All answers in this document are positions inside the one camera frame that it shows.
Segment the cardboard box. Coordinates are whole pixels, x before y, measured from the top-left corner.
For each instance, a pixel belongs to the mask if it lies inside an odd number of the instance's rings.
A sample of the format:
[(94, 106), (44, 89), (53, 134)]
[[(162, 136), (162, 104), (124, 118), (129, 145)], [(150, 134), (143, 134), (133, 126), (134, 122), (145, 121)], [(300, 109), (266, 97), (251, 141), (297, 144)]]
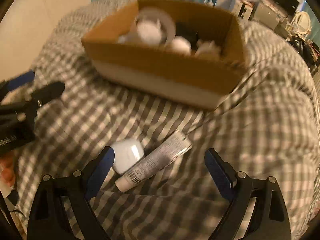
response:
[[(117, 43), (133, 33), (141, 9), (156, 7), (175, 24), (182, 22), (199, 32), (203, 41), (221, 47), (219, 60), (183, 55), (167, 46)], [(172, 101), (215, 109), (248, 70), (238, 21), (231, 13), (185, 0), (136, 0), (107, 16), (81, 39), (96, 70), (107, 79)]]

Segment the tissue pack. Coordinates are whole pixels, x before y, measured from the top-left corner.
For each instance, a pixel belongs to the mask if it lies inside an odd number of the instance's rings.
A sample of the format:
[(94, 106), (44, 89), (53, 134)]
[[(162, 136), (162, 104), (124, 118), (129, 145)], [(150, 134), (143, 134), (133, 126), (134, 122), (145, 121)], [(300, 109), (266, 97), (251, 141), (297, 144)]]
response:
[(121, 43), (121, 44), (135, 43), (136, 38), (137, 38), (137, 36), (135, 33), (128, 33), (128, 34), (120, 35), (118, 37), (117, 43)]

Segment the white sock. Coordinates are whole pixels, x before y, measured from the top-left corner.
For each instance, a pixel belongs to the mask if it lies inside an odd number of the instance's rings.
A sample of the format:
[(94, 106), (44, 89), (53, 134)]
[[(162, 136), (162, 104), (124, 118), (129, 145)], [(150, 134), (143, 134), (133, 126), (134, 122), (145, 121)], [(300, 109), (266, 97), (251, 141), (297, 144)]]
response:
[(136, 24), (136, 32), (143, 44), (158, 46), (162, 41), (161, 22), (152, 20), (140, 20)]

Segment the silver mini fridge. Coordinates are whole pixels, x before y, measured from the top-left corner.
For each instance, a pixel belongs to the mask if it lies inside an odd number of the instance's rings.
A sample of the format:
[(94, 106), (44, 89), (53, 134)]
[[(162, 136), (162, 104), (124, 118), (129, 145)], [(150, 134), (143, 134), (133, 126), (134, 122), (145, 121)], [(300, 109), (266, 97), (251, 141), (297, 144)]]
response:
[(281, 21), (281, 17), (264, 3), (257, 3), (253, 8), (251, 20), (274, 30)]

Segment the white plush toy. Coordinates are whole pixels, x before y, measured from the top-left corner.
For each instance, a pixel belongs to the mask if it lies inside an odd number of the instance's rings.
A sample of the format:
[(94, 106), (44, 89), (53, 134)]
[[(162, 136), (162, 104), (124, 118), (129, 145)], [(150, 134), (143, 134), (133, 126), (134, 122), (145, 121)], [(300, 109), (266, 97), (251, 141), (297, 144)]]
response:
[(215, 41), (198, 40), (195, 56), (219, 60), (221, 56), (221, 47), (216, 45)]

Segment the teal curtain right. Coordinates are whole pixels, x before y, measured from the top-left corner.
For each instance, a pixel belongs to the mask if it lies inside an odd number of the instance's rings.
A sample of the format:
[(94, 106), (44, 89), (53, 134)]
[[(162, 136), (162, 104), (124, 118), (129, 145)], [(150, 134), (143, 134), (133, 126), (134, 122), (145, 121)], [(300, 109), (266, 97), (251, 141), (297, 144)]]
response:
[(307, 12), (311, 19), (311, 31), (308, 38), (313, 40), (318, 46), (320, 43), (320, 23), (307, 2), (304, 3), (303, 11)]

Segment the black bag pile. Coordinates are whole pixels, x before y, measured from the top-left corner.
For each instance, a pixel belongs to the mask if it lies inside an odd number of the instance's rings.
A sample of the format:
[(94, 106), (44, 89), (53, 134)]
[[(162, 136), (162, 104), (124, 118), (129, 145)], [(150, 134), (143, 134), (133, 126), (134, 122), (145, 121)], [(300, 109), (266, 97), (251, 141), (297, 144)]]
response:
[(289, 44), (295, 48), (298, 54), (303, 58), (308, 67), (318, 67), (319, 60), (315, 60), (310, 45), (299, 36), (292, 36)]

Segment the white earbuds case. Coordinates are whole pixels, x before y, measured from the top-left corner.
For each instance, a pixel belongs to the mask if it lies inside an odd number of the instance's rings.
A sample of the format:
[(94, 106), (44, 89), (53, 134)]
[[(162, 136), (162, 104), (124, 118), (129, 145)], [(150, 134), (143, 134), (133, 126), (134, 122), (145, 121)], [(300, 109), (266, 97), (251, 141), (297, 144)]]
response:
[(111, 148), (114, 150), (113, 169), (117, 174), (124, 174), (144, 157), (143, 146), (137, 139), (114, 142)]

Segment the grey checkered duvet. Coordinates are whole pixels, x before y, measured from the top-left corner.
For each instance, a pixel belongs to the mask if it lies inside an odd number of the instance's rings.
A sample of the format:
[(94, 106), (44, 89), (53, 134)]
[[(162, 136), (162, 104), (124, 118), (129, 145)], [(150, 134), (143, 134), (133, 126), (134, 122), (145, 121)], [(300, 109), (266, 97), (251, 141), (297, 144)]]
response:
[(85, 55), (81, 37), (129, 0), (99, 0), (60, 20), (32, 64), (23, 98), (60, 80), (65, 91), (45, 105), (35, 141), (16, 151), (17, 209), (23, 226), (44, 174), (67, 176), (105, 145), (138, 139), (150, 152), (182, 131), (193, 148), (127, 193), (110, 174), (91, 206), (112, 239), (207, 239), (228, 203), (204, 164), (214, 148), (252, 178), (274, 176), (299, 239), (319, 206), (319, 104), (313, 78), (299, 54), (267, 28), (241, 22), (249, 70), (213, 112), (195, 110), (103, 79)]

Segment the white suitcase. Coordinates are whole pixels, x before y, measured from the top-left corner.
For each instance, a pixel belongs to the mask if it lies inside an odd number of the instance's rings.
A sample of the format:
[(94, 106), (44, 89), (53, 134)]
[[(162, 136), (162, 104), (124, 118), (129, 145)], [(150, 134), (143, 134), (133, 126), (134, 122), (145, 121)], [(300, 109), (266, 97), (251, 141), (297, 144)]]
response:
[(238, 18), (248, 21), (253, 12), (253, 4), (246, 0), (231, 0), (228, 11)]

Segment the white plastic bottle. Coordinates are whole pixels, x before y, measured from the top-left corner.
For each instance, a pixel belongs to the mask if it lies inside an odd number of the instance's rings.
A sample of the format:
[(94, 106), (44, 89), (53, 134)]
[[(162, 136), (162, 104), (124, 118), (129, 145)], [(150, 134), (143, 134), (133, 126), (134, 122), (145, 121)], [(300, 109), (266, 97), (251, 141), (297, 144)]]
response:
[(191, 43), (182, 36), (176, 36), (169, 43), (168, 49), (183, 55), (190, 55)]

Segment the black wallet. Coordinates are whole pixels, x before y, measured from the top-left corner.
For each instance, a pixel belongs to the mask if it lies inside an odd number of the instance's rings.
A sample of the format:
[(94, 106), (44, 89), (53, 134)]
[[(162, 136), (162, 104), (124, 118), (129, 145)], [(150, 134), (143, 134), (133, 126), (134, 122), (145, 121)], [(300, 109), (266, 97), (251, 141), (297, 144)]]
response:
[(189, 28), (182, 22), (176, 23), (176, 36), (185, 38), (191, 44), (191, 49), (197, 49), (197, 42), (200, 39), (199, 32)]

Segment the white oval mirror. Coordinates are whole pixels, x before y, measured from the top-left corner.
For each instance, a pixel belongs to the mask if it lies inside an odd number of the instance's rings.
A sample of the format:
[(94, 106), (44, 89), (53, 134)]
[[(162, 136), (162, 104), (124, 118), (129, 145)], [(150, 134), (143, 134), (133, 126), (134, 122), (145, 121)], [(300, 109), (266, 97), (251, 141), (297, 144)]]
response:
[(311, 18), (305, 11), (296, 13), (291, 24), (294, 33), (302, 38), (306, 38), (312, 29)]

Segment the tape roll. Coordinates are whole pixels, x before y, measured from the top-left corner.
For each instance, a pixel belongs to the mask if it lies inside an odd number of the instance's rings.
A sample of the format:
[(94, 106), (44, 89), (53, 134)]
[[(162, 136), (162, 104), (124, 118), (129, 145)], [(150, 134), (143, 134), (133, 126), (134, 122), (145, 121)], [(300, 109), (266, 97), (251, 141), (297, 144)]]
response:
[(160, 45), (168, 45), (176, 36), (176, 24), (172, 17), (162, 9), (156, 7), (146, 7), (141, 9), (133, 21), (131, 30), (136, 32), (136, 24), (140, 20), (152, 20), (161, 22), (162, 41)]

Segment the white printed tube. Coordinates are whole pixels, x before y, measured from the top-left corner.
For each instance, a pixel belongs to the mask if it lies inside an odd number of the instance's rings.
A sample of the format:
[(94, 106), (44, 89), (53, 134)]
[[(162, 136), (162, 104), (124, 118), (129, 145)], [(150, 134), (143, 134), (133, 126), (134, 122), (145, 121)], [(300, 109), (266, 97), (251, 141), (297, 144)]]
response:
[(115, 182), (117, 188), (122, 193), (129, 191), (173, 163), (177, 158), (189, 151), (192, 146), (187, 136), (176, 130), (150, 154), (117, 179)]

